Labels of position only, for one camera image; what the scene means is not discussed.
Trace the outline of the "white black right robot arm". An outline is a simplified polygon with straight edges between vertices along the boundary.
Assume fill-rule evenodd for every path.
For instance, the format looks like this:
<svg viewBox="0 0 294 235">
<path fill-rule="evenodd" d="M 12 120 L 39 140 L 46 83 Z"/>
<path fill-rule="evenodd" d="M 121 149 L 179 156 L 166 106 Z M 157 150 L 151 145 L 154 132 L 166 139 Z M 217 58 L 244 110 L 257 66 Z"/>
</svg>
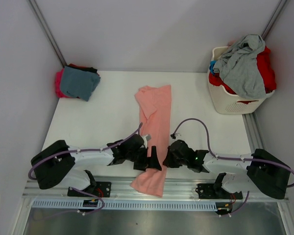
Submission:
<svg viewBox="0 0 294 235">
<path fill-rule="evenodd" d="M 173 142 L 163 165 L 185 165 L 195 173 L 217 176 L 212 184 L 198 184 L 200 199 L 242 199 L 243 192 L 259 191 L 274 199 L 284 199 L 290 172 L 288 166 L 263 149 L 240 157 L 215 157 L 208 150 L 193 150 L 184 141 Z"/>
</svg>

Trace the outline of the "pink t shirt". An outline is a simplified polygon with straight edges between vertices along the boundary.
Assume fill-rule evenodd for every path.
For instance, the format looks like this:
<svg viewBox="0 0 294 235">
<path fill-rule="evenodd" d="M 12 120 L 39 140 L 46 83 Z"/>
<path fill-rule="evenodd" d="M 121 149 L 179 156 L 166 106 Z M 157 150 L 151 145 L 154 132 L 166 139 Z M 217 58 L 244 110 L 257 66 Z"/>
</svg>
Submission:
<svg viewBox="0 0 294 235">
<path fill-rule="evenodd" d="M 135 99 L 140 107 L 139 117 L 143 124 L 140 134 L 151 135 L 147 144 L 147 155 L 150 157 L 151 147 L 156 146 L 158 160 L 162 164 L 167 155 L 170 138 L 171 85 L 159 88 L 144 86 L 135 94 Z M 162 170 L 146 169 L 130 186 L 140 193 L 162 197 L 166 174 L 166 166 L 162 166 Z"/>
</svg>

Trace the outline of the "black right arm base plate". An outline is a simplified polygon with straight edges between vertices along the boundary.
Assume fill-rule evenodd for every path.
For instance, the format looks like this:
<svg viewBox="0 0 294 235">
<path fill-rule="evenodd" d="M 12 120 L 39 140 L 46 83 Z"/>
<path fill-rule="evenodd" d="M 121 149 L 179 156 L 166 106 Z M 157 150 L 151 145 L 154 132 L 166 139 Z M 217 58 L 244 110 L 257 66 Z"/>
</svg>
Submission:
<svg viewBox="0 0 294 235">
<path fill-rule="evenodd" d="M 214 184 L 197 184 L 195 191 L 199 199 L 243 199 L 242 192 L 229 193 L 223 188 L 215 187 Z"/>
</svg>

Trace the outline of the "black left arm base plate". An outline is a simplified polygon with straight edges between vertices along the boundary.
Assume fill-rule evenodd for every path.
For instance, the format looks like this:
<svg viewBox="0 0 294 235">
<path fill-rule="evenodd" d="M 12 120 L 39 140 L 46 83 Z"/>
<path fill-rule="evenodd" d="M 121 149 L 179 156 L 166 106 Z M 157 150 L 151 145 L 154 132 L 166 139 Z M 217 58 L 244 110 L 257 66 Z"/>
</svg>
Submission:
<svg viewBox="0 0 294 235">
<path fill-rule="evenodd" d="M 67 196 L 69 197 L 90 197 L 89 194 L 95 195 L 100 198 L 109 198 L 111 193 L 111 182 L 97 182 L 96 186 L 88 186 L 84 190 L 83 193 L 73 190 L 71 188 L 68 189 Z"/>
</svg>

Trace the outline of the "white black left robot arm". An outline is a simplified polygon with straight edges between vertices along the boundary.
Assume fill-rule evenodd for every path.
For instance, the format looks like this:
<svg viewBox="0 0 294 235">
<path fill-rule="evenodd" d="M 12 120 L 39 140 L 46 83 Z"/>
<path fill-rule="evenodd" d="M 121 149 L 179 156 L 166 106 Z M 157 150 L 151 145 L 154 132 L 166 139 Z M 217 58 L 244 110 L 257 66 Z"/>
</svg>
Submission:
<svg viewBox="0 0 294 235">
<path fill-rule="evenodd" d="M 32 168 L 28 173 L 31 180 L 37 181 L 40 189 L 50 189 L 57 185 L 67 187 L 70 197 L 96 195 L 103 197 L 101 184 L 89 170 L 81 170 L 88 165 L 120 165 L 124 161 L 133 162 L 135 170 L 160 171 L 156 147 L 148 154 L 147 144 L 150 135 L 132 134 L 124 140 L 108 143 L 102 148 L 79 149 L 58 140 L 37 154 L 31 160 Z"/>
</svg>

